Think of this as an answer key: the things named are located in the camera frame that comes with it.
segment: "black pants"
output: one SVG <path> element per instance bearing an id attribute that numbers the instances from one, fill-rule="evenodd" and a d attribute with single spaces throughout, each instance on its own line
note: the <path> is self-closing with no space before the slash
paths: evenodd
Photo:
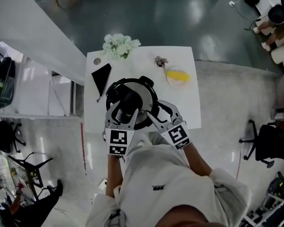
<path id="1" fill-rule="evenodd" d="M 15 222 L 19 221 L 20 227 L 40 227 L 58 202 L 59 197 L 55 191 L 30 206 L 20 208 L 14 215 Z"/>

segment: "floor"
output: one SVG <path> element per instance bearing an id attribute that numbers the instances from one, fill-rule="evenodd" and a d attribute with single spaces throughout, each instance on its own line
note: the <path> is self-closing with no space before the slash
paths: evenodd
<path id="1" fill-rule="evenodd" d="M 284 174 L 284 161 L 275 165 L 243 160 L 249 144 L 239 144 L 239 138 L 252 137 L 248 119 L 259 128 L 270 121 L 270 109 L 275 105 L 275 83 L 272 78 L 244 73 L 197 70 L 202 128 L 190 130 L 201 156 L 212 168 L 222 167 L 253 193 L 250 209 L 263 200 L 269 183 L 277 171 Z M 22 134 L 27 142 L 22 147 L 26 157 L 32 151 L 45 152 L 54 160 L 45 165 L 41 175 L 45 182 L 61 178 L 65 191 L 44 226 L 81 227 L 91 211 L 99 183 L 107 175 L 106 145 L 101 134 L 84 134 L 85 163 L 81 142 L 81 120 L 21 120 Z M 40 162 L 44 155 L 31 156 Z"/>
<path id="2" fill-rule="evenodd" d="M 35 0 L 87 54 L 102 49 L 106 34 L 122 33 L 142 46 L 191 46 L 197 61 L 215 61 L 282 74 L 261 47 L 264 37 L 245 31 L 258 14 L 244 0 Z"/>

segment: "black chair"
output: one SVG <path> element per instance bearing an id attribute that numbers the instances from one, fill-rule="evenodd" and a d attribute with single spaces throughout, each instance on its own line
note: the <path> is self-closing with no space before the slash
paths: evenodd
<path id="1" fill-rule="evenodd" d="M 17 149 L 16 141 L 23 146 L 26 145 L 25 142 L 20 141 L 16 137 L 18 127 L 21 127 L 22 124 L 17 123 L 14 130 L 12 125 L 14 125 L 13 122 L 9 123 L 7 121 L 0 121 L 0 150 L 7 154 L 12 153 L 13 145 L 16 149 L 16 152 L 21 152 Z"/>
<path id="2" fill-rule="evenodd" d="M 253 143 L 251 151 L 248 156 L 244 156 L 244 160 L 249 160 L 251 154 L 256 150 L 256 161 L 261 161 L 271 168 L 275 161 L 266 161 L 267 158 L 284 159 L 284 129 L 273 127 L 273 123 L 262 125 L 259 135 L 255 122 L 249 120 L 253 126 L 254 139 L 253 140 L 239 140 L 239 143 Z"/>

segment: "shoe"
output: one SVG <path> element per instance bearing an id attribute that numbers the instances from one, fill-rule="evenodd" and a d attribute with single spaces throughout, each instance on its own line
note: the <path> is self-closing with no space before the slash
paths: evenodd
<path id="1" fill-rule="evenodd" d="M 253 31 L 255 34 L 260 33 L 260 31 L 258 30 L 258 28 L 257 28 L 257 27 L 254 27 L 254 28 L 252 29 L 252 31 Z"/>
<path id="2" fill-rule="evenodd" d="M 56 189 L 55 193 L 57 193 L 58 196 L 62 196 L 63 188 L 64 188 L 64 183 L 62 182 L 62 180 L 59 179 L 57 181 L 57 189 Z"/>
<path id="3" fill-rule="evenodd" d="M 270 51 L 271 49 L 270 49 L 270 46 L 269 45 L 267 45 L 265 42 L 264 43 L 262 43 L 261 44 L 262 45 L 262 47 L 263 47 L 263 49 L 265 49 L 266 51 Z"/>
<path id="4" fill-rule="evenodd" d="M 48 189 L 49 193 L 52 195 L 53 194 L 53 187 L 51 185 L 48 185 L 46 188 Z"/>

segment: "white flower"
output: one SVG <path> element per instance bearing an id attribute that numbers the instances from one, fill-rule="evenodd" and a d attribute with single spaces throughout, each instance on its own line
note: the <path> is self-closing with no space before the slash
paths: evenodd
<path id="1" fill-rule="evenodd" d="M 130 43 L 132 41 L 130 36 L 125 36 L 124 39 L 125 39 L 125 43 L 126 44 L 128 44 L 128 43 Z"/>
<path id="2" fill-rule="evenodd" d="M 139 40 L 132 40 L 130 42 L 130 45 L 132 46 L 133 49 L 135 49 L 135 48 L 138 48 L 141 45 L 141 43 Z"/>
<path id="3" fill-rule="evenodd" d="M 104 37 L 103 54 L 107 55 L 109 60 L 118 60 L 121 57 L 127 58 L 129 53 L 141 45 L 139 40 L 132 40 L 130 36 L 123 34 L 106 35 Z"/>
<path id="4" fill-rule="evenodd" d="M 105 41 L 106 43 L 111 43 L 111 42 L 112 42 L 112 36 L 111 36 L 110 34 L 106 35 L 106 36 L 104 37 L 104 41 Z"/>
<path id="5" fill-rule="evenodd" d="M 112 48 L 112 45 L 111 43 L 104 43 L 103 46 L 102 46 L 103 50 L 106 51 L 108 49 L 111 49 Z"/>
<path id="6" fill-rule="evenodd" d="M 107 50 L 106 51 L 106 55 L 107 55 L 107 58 L 109 60 L 118 60 L 120 58 L 120 55 L 117 54 L 117 51 L 116 49 L 110 49 L 110 50 Z"/>
<path id="7" fill-rule="evenodd" d="M 115 34 L 115 35 L 113 35 L 113 37 L 112 37 L 113 45 L 118 46 L 123 38 L 124 38 L 123 34 Z"/>
<path id="8" fill-rule="evenodd" d="M 125 44 L 121 44 L 117 47 L 117 53 L 119 55 L 123 55 L 123 54 L 127 54 L 128 53 L 128 49 L 127 46 Z"/>

